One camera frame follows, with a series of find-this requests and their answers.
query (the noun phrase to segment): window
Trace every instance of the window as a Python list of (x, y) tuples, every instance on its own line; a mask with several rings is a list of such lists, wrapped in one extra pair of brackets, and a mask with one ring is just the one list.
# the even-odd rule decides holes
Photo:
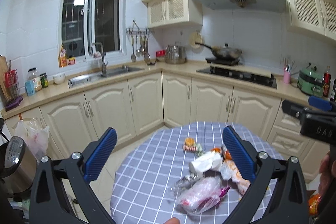
[(62, 45), (67, 57), (88, 58), (93, 51), (120, 51), (119, 0), (64, 0)]

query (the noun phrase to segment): blue plaid tablecloth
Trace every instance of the blue plaid tablecloth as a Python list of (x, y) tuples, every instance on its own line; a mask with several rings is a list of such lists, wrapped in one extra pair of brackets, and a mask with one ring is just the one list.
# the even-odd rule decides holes
[[(222, 145), (222, 132), (227, 125), (232, 125), (239, 136), (250, 141), (257, 151), (266, 151), (272, 158), (283, 159), (267, 142), (239, 124), (196, 122), (158, 131), (129, 153), (115, 173), (110, 202), (114, 221), (117, 224), (162, 224), (176, 217), (181, 224), (222, 224), (241, 199), (234, 183), (223, 181), (223, 186), (231, 186), (228, 194), (217, 208), (200, 216), (188, 215), (177, 207), (170, 188), (189, 174), (188, 164), (196, 158), (195, 154), (182, 150), (185, 138), (194, 138), (204, 151), (209, 151)], [(263, 216), (275, 183), (276, 180), (271, 180), (252, 221)]]

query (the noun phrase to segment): screw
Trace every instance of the screw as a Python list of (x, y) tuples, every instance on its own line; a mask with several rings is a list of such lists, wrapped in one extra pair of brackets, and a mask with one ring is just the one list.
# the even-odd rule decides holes
[(291, 162), (294, 163), (294, 164), (297, 164), (298, 162), (298, 158), (297, 157), (291, 157)]
[(41, 158), (41, 162), (47, 162), (49, 160), (49, 157), (48, 156), (43, 156)]
[(79, 152), (72, 153), (71, 158), (74, 160), (78, 160), (81, 157), (81, 154)]
[(259, 157), (260, 157), (261, 159), (267, 159), (267, 158), (268, 158), (268, 154), (267, 154), (266, 152), (260, 152), (260, 153), (259, 153)]

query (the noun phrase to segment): countertop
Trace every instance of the countertop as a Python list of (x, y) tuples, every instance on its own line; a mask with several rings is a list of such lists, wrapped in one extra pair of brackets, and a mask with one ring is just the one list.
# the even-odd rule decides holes
[[(270, 95), (278, 98), (289, 99), (296, 103), (308, 106), (308, 96), (303, 94), (298, 88), (293, 87), (292, 85), (287, 85), (283, 83), (281, 78), (277, 78), (277, 89), (270, 88), (267, 86), (262, 86), (242, 80), (236, 80), (223, 76), (208, 75), (205, 73), (196, 72), (196, 70), (205, 69), (210, 67), (209, 64), (203, 61), (189, 61), (185, 64), (170, 65), (167, 63), (157, 62), (156, 65), (147, 66), (143, 61), (138, 61), (137, 63), (127, 63), (127, 66), (143, 68), (144, 70), (130, 72), (123, 75), (113, 76), (106, 79), (96, 81), (94, 83), (88, 83), (84, 85), (79, 85), (74, 88), (69, 88), (68, 81), (60, 85), (51, 84), (48, 88), (38, 91), (33, 96), (25, 96), (21, 104), (6, 112), (5, 109), (1, 110), (2, 117), (4, 120), (9, 119), (21, 112), (33, 109), (35, 107), (50, 103), (52, 101), (80, 93), (83, 91), (91, 90), (98, 88), (104, 85), (113, 84), (128, 79), (133, 79), (145, 75), (150, 75), (158, 72), (171, 73), (174, 75), (193, 77), (200, 80), (211, 81), (222, 85), (230, 85), (235, 88), (242, 88), (244, 90), (250, 90), (258, 92), (264, 95)], [(108, 68), (119, 67), (120, 65), (111, 66)]]

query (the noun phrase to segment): wok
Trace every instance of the wok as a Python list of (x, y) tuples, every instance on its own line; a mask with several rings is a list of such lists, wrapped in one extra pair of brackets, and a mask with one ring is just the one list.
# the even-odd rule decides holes
[(224, 44), (224, 46), (209, 46), (202, 43), (195, 42), (195, 44), (199, 44), (201, 46), (207, 47), (211, 50), (214, 57), (225, 60), (235, 60), (239, 58), (243, 51), (238, 48), (230, 48), (228, 44)]

